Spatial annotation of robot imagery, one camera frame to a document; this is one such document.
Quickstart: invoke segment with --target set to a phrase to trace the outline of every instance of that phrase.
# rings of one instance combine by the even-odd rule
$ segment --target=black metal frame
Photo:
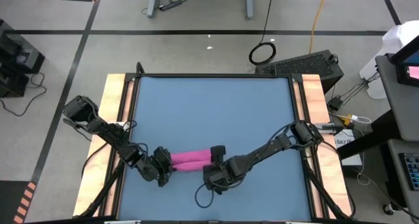
[[[134,87],[133,87],[133,92],[132,92],[132,95],[131,95],[128,120],[132,120],[134,118],[135,106],[136,106],[137,97],[138,97],[139,82],[140,82],[141,77],[231,78],[231,79],[233,79],[233,78],[249,78],[249,79],[286,78],[288,80],[288,83],[289,83],[289,91],[290,91],[289,93],[290,93],[290,96],[291,96],[291,102],[293,104],[293,113],[294,113],[295,119],[299,120],[300,118],[299,118],[299,112],[298,112],[298,108],[297,108],[297,100],[296,100],[296,97],[295,97],[295,89],[294,89],[294,86],[293,86],[293,81],[298,82],[299,92],[300,92],[300,95],[301,95],[302,109],[303,109],[303,112],[304,112],[304,118],[305,118],[306,121],[310,122],[308,105],[307,105],[306,96],[305,96],[305,93],[304,93],[304,85],[302,83],[301,75],[294,75],[294,74],[292,74],[292,75],[263,75],[263,74],[255,75],[255,74],[203,74],[203,73],[144,73],[141,66],[140,66],[140,68],[138,68],[138,66],[137,66],[137,73],[127,73],[126,76],[125,76],[121,101],[120,101],[120,105],[119,105],[118,117],[117,117],[118,121],[122,120],[122,115],[123,115],[123,111],[124,111],[124,107],[125,107],[125,103],[126,103],[127,92],[128,92],[128,85],[131,81],[134,81]],[[313,165],[314,165],[314,167],[313,167],[314,172],[316,174],[316,177],[319,179],[319,181],[321,183],[323,183],[322,180],[321,180],[321,172],[320,172],[320,168],[319,168],[318,156],[317,156],[317,154],[316,154],[316,152],[313,148],[310,148],[310,150],[311,150],[310,152],[311,152],[311,155],[312,155],[312,162],[313,162]],[[108,167],[107,167],[105,182],[109,180],[109,177],[112,174],[116,155],[117,155],[116,151],[114,149],[112,149],[111,150],[111,155],[109,157],[109,163],[108,163]],[[308,179],[308,176],[306,175],[306,171],[304,170],[303,160],[306,157],[306,152],[301,151],[300,156],[301,156],[302,170],[303,170],[303,173],[304,173],[304,182],[305,182],[305,185],[306,185],[308,207],[309,207],[309,210],[310,210],[310,218],[311,218],[311,220],[313,220],[313,219],[318,218],[318,217],[316,217],[316,209],[315,209],[315,204],[314,204],[314,197],[313,197],[313,190],[312,190],[311,182]],[[113,199],[113,207],[112,207],[111,215],[115,215],[116,217],[118,217],[118,210],[119,210],[119,204],[120,204],[119,200],[120,200],[120,194],[121,194],[121,191],[122,191],[122,184],[123,184],[123,175],[122,175],[122,177],[119,177],[117,179],[117,185],[115,187],[115,195],[114,195],[114,199]],[[106,197],[106,199],[104,199],[102,205],[100,206],[99,216],[104,215],[104,212],[105,212],[105,209],[106,209],[106,201],[107,201],[107,197]],[[321,209],[322,209],[322,212],[323,212],[323,217],[328,219],[329,218],[328,208],[326,206],[326,203],[324,202],[324,200],[321,197],[320,197],[320,203],[321,203]],[[257,221],[251,221],[251,222],[246,222],[246,223],[258,223],[258,222]]]

